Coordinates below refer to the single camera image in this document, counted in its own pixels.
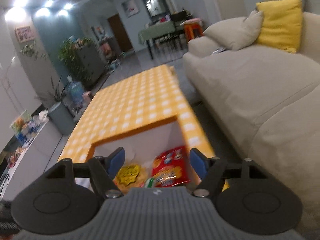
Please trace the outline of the yellow label cracker bag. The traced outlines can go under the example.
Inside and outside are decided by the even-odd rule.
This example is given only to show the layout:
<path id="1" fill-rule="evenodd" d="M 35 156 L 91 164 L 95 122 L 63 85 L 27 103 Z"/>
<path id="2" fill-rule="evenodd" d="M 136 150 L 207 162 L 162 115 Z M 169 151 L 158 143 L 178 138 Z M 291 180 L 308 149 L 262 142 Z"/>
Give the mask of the yellow label cracker bag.
<path id="1" fill-rule="evenodd" d="M 143 187 L 148 177 L 146 168 L 129 164 L 121 167 L 113 182 L 123 194 L 127 194 L 131 188 Z"/>

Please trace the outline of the red snack bag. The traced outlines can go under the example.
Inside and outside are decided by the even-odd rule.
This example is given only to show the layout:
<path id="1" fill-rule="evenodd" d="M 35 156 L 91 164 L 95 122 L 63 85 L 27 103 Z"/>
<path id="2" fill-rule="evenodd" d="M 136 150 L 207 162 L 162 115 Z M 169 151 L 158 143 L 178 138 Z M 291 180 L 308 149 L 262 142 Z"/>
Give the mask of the red snack bag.
<path id="1" fill-rule="evenodd" d="M 173 187 L 189 183 L 185 147 L 176 147 L 158 155 L 153 161 L 151 178 L 154 187 Z"/>

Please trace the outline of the orange cardboard box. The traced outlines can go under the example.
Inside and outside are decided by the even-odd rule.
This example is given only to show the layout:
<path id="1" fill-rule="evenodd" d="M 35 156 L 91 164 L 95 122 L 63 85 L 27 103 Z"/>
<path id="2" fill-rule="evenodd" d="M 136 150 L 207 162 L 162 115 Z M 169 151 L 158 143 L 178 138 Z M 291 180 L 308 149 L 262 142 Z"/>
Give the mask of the orange cardboard box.
<path id="1" fill-rule="evenodd" d="M 214 156 L 213 148 L 197 120 L 180 119 L 174 115 L 98 140 L 90 147 L 87 159 L 95 156 L 107 157 L 122 147 L 125 150 L 125 164 L 139 164 L 151 176 L 154 159 L 179 146 L 184 146 L 187 153 L 192 148 L 197 148 L 206 157 Z"/>

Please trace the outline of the white green snack packet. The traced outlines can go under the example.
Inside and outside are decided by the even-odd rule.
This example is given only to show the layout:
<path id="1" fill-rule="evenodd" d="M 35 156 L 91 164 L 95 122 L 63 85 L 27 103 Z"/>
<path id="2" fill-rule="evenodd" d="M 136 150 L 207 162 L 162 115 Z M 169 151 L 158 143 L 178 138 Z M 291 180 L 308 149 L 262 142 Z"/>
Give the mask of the white green snack packet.
<path id="1" fill-rule="evenodd" d="M 144 187 L 145 188 L 153 188 L 153 187 L 156 187 L 156 185 L 157 185 L 157 179 L 150 177 L 146 180 Z"/>

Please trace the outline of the grey-green trash bin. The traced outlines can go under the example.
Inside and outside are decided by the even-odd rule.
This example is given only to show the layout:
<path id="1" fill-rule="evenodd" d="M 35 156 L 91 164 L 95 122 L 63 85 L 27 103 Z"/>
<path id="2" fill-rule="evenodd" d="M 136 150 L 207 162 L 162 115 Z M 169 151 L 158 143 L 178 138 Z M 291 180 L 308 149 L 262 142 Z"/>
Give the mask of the grey-green trash bin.
<path id="1" fill-rule="evenodd" d="M 73 116 L 61 101 L 50 107 L 48 116 L 60 133 L 65 136 L 70 135 L 75 128 Z"/>

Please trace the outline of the pink small heater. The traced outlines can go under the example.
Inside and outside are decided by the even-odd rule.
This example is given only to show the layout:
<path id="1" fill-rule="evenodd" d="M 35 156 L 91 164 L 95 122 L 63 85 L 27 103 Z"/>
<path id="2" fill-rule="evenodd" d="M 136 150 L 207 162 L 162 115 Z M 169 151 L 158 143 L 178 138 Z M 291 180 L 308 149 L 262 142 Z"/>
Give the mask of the pink small heater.
<path id="1" fill-rule="evenodd" d="M 91 91 L 88 91 L 88 92 L 84 92 L 83 95 L 82 95 L 82 98 L 83 98 L 83 101 L 89 105 L 90 102 L 92 101 L 93 99 L 93 95 L 91 93 Z"/>

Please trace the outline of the yellow white checkered tablecloth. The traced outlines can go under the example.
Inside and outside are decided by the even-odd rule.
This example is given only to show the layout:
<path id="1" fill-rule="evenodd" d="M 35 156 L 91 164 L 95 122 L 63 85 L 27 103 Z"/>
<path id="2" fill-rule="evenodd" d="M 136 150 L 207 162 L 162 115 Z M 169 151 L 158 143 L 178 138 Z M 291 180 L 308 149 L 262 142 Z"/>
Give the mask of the yellow white checkered tablecloth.
<path id="1" fill-rule="evenodd" d="M 75 163 L 93 155 L 100 141 L 144 126 L 176 119 L 187 149 L 214 156 L 204 130 L 179 88 L 173 67 L 151 68 L 98 91 L 73 129 L 60 159 Z"/>

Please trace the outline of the blue water bottle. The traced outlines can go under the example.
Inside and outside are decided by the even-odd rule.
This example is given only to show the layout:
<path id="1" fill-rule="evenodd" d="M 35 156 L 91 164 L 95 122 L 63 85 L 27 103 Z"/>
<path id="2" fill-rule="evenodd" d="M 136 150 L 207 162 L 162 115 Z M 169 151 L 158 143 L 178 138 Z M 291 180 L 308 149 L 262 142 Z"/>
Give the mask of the blue water bottle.
<path id="1" fill-rule="evenodd" d="M 79 81 L 73 80 L 70 75 L 67 76 L 67 80 L 68 80 L 67 92 L 71 97 L 71 100 L 75 103 L 76 106 L 81 107 L 82 101 L 83 101 L 82 96 L 85 92 L 82 86 L 82 83 Z"/>

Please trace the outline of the white low cabinet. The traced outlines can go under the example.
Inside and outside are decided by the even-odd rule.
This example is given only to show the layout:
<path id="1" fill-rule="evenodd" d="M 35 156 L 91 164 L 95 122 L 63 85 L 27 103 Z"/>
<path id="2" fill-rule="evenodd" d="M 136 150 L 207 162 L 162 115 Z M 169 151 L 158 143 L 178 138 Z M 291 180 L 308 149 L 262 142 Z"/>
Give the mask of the white low cabinet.
<path id="1" fill-rule="evenodd" d="M 41 127 L 15 166 L 8 170 L 8 177 L 1 184 L 1 199 L 13 200 L 43 174 L 61 138 L 62 134 L 51 121 Z"/>

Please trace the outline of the beige sofa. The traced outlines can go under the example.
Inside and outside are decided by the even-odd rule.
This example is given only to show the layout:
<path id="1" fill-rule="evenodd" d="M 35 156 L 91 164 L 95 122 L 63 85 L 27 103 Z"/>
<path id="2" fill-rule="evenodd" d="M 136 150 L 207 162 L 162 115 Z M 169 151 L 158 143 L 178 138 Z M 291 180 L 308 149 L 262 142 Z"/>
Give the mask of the beige sofa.
<path id="1" fill-rule="evenodd" d="M 296 54 L 253 44 L 218 52 L 188 43 L 185 73 L 241 158 L 251 158 L 299 196 L 298 231 L 319 229 L 319 16 L 303 14 Z"/>

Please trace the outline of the grey drawer cabinet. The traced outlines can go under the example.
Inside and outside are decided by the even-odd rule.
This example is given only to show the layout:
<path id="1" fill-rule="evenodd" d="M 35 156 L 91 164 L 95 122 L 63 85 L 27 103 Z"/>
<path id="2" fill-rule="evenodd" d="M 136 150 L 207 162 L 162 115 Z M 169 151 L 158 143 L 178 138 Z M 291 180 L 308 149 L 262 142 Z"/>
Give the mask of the grey drawer cabinet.
<path id="1" fill-rule="evenodd" d="M 82 46 L 80 49 L 76 50 L 76 54 L 80 59 L 80 63 L 84 67 L 87 74 L 86 77 L 88 78 L 83 84 L 86 87 L 92 87 L 105 73 L 105 63 L 94 44 Z"/>

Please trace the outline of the grey cushion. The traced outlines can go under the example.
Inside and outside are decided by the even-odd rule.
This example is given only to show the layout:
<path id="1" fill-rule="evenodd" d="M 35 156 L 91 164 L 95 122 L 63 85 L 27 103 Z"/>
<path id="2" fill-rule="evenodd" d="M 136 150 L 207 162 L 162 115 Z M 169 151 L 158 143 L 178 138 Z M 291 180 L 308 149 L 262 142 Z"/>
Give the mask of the grey cushion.
<path id="1" fill-rule="evenodd" d="M 204 36 L 228 50 L 238 51 L 252 45 L 260 35 L 264 15 L 253 10 L 248 17 L 230 18 L 208 27 Z"/>

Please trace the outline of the dining table green cloth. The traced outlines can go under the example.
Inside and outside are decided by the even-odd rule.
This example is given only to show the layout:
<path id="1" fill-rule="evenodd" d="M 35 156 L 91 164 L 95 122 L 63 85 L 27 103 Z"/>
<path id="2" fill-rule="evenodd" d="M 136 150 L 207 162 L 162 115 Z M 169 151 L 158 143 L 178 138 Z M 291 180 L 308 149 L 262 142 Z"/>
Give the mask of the dining table green cloth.
<path id="1" fill-rule="evenodd" d="M 182 34 L 184 34 L 184 30 L 182 27 L 177 26 L 174 21 L 165 21 L 139 31 L 138 42 L 140 44 L 146 44 L 149 55 L 153 60 L 154 57 L 150 41 L 154 42 L 162 38 L 166 38 L 167 40 L 171 41 L 180 38 Z"/>

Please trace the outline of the orange stool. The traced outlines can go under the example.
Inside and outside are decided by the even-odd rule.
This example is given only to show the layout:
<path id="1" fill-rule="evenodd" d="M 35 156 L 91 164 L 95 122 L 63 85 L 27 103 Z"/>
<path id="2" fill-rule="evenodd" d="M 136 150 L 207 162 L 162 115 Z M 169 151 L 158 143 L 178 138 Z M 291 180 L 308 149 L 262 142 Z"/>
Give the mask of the orange stool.
<path id="1" fill-rule="evenodd" d="M 197 37 L 203 36 L 203 22 L 201 18 L 192 18 L 180 24 L 185 33 L 185 39 L 188 43 Z"/>

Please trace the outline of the yellow cushion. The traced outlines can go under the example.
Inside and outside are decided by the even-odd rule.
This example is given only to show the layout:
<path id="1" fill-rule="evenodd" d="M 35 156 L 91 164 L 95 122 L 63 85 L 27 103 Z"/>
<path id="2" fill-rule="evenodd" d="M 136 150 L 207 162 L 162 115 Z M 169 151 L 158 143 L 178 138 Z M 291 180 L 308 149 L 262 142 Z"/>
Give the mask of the yellow cushion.
<path id="1" fill-rule="evenodd" d="M 260 2 L 256 8 L 264 17 L 257 44 L 297 53 L 303 27 L 302 0 Z"/>

